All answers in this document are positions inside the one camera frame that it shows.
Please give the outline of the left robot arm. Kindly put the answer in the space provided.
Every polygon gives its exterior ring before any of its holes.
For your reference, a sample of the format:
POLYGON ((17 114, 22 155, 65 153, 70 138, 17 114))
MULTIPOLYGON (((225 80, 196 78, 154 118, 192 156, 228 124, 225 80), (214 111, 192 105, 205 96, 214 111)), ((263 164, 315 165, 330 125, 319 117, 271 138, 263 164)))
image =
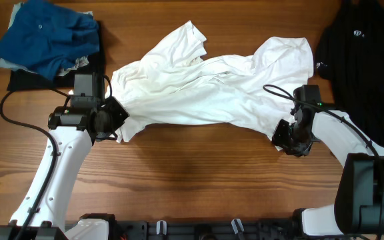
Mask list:
POLYGON ((79 169, 97 141, 115 140, 129 114, 114 98, 69 96, 49 116, 47 148, 33 182, 0 239, 120 239, 113 214, 83 215, 71 229, 66 211, 79 169))

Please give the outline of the white t-shirt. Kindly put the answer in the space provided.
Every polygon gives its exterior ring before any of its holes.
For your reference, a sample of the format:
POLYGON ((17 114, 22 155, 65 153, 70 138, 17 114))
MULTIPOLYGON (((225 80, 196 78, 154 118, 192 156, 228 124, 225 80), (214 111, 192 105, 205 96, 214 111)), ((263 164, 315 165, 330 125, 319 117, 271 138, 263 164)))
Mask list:
POLYGON ((289 93, 313 75, 304 38, 271 37, 249 56, 207 58, 205 36, 186 22, 140 60, 114 71, 113 96, 129 116, 118 128, 128 142, 151 124, 230 123, 272 137, 280 120, 292 121, 292 102, 264 91, 289 93))

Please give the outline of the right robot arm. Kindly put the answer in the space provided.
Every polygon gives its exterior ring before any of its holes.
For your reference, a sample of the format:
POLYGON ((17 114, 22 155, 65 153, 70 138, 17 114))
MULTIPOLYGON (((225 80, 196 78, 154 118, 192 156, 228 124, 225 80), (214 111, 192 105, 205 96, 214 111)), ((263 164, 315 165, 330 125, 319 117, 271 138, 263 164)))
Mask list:
POLYGON ((286 154, 308 155, 324 143, 343 167, 335 202, 297 212, 302 235, 384 235, 384 147, 376 144, 342 111, 298 109, 295 122, 282 119, 272 142, 286 154))

